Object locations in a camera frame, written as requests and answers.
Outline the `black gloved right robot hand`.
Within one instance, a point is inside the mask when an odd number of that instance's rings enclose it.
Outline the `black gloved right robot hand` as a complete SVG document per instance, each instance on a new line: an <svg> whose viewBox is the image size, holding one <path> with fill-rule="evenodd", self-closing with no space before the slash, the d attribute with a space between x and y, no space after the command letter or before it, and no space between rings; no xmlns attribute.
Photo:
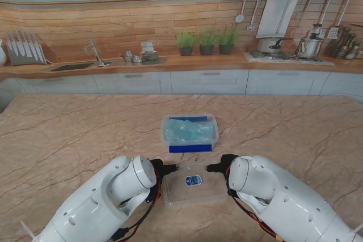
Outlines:
<svg viewBox="0 0 363 242"><path fill-rule="evenodd" d="M225 175L227 173L227 169L237 157L238 156L234 154L223 154L219 163L207 165L205 170L207 172L222 173Z"/></svg>

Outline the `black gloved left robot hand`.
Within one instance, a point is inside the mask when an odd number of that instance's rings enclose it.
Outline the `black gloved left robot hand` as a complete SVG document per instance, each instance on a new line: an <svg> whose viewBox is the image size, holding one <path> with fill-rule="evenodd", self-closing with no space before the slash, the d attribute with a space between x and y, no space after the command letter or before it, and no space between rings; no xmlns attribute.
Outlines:
<svg viewBox="0 0 363 242"><path fill-rule="evenodd" d="M169 175L179 169L178 164L164 164L161 159L152 159L150 162L154 167L160 183L162 183L162 180L166 175Z"/></svg>

